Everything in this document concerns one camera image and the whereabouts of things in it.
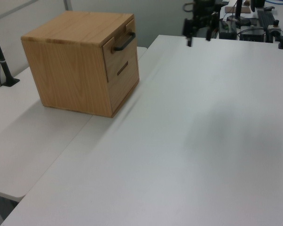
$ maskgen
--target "white table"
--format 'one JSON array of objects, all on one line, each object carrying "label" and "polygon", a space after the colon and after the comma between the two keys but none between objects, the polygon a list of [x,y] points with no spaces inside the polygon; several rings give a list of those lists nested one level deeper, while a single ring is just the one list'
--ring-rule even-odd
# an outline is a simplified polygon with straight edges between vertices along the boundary
[{"label": "white table", "polygon": [[29,68],[17,78],[0,88],[0,196],[19,202],[91,115],[43,107]]},{"label": "white table", "polygon": [[[276,1],[276,0],[270,0],[270,1],[283,3],[282,1]],[[236,0],[229,0],[229,3],[228,3],[227,6],[234,6],[235,3],[236,3]],[[267,6],[274,6],[275,7],[275,9],[272,10],[272,13],[273,13],[274,19],[279,20],[279,26],[281,27],[281,29],[283,31],[283,5],[275,5],[275,4],[265,2],[264,7],[267,7]],[[251,11],[251,13],[249,13],[249,14],[241,13],[241,16],[245,17],[245,18],[258,18],[257,10],[262,10],[262,9],[263,8],[256,8],[255,12]],[[228,13],[227,15],[225,15],[225,7],[221,8],[220,18],[223,18],[225,16],[224,20],[226,20],[227,17],[230,16],[230,15],[231,15],[231,13]]]},{"label": "white table", "polygon": [[283,50],[159,36],[139,69],[3,225],[283,226]]}]

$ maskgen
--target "white wall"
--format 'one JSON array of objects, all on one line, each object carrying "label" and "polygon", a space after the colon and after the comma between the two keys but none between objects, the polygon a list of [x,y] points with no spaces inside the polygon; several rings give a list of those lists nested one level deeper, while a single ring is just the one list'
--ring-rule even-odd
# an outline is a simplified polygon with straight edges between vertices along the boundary
[{"label": "white wall", "polygon": [[[20,37],[63,11],[65,11],[63,0],[38,0],[0,19],[0,46],[13,76],[28,67]],[[3,71],[1,74],[3,82],[5,81]]]},{"label": "white wall", "polygon": [[159,34],[181,35],[182,10],[192,0],[72,0],[74,11],[134,13],[137,45],[149,47]]}]

